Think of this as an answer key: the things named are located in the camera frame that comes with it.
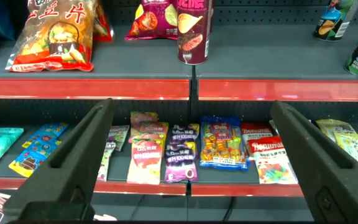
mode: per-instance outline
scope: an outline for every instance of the red chip bag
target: red chip bag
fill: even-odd
[[[51,0],[28,0],[27,8],[30,13],[36,13],[41,5],[49,3]],[[93,24],[93,39],[96,41],[108,42],[112,41],[114,31],[108,21],[106,13],[100,4],[100,0],[96,0],[96,17]]]
[[[6,70],[91,71],[95,0],[50,0],[30,13]]]
[[[178,39],[176,0],[142,0],[125,40]]]

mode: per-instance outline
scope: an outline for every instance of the purple chip bag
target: purple chip bag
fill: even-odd
[[[194,142],[200,133],[199,124],[189,124],[181,127],[175,124],[172,128],[170,144],[184,144],[185,142]]]
[[[142,0],[125,40],[178,39],[177,0]]]
[[[195,143],[171,144],[165,150],[165,182],[174,183],[182,180],[198,181],[195,159]]]

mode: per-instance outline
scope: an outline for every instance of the store shelf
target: store shelf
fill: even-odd
[[[0,189],[17,189],[20,187],[25,178],[14,172],[8,165],[24,150],[21,146],[39,127],[40,125],[21,125],[25,133],[11,146],[11,148],[0,158]],[[60,136],[64,141],[71,129]],[[131,161],[131,145],[125,144],[122,152],[114,152],[110,158],[107,182],[97,182],[94,191],[101,193],[117,194],[155,194],[155,195],[185,195],[186,182],[177,184],[164,184],[165,162],[162,162],[160,185],[140,185],[127,184],[126,177],[129,163]]]
[[[358,133],[358,123],[351,125]],[[255,163],[248,172],[200,167],[197,172],[199,182],[191,184],[191,195],[195,197],[303,197],[299,185],[260,185]]]
[[[174,40],[124,41],[127,26],[115,27],[115,40],[95,43],[92,72],[5,71],[14,42],[0,45],[0,98],[188,100],[191,66],[177,59]]]
[[[311,25],[216,26],[209,59],[196,66],[200,100],[358,101],[358,78],[343,69],[358,42],[351,25],[339,42]]]

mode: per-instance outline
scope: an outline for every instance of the red shelf edge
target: red shelf edge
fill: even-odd
[[[0,177],[0,190],[18,189],[25,180]],[[140,185],[107,181],[97,182],[94,191],[109,194],[186,195],[186,184]]]
[[[201,79],[199,100],[358,101],[358,81]]]
[[[191,196],[303,197],[299,185],[279,184],[192,184]]]
[[[189,80],[0,78],[0,98],[189,100]]]

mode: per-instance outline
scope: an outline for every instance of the pegboard back panel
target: pegboard back panel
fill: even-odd
[[[141,0],[104,0],[113,6],[138,6]],[[215,0],[216,6],[326,6],[327,0]]]
[[[358,103],[353,102],[288,102],[312,121],[338,119],[358,123]],[[266,122],[271,119],[271,101],[199,101],[197,116],[238,116],[244,122]]]
[[[0,99],[0,123],[79,122],[99,100]],[[130,124],[131,111],[156,112],[158,120],[188,122],[188,101],[114,100],[116,125]]]
[[[128,30],[134,21],[136,9],[137,7],[114,7],[110,4],[106,6],[112,24],[126,25]],[[214,9],[214,25],[317,25],[324,9],[324,6],[217,6]],[[352,24],[358,24],[358,10]]]

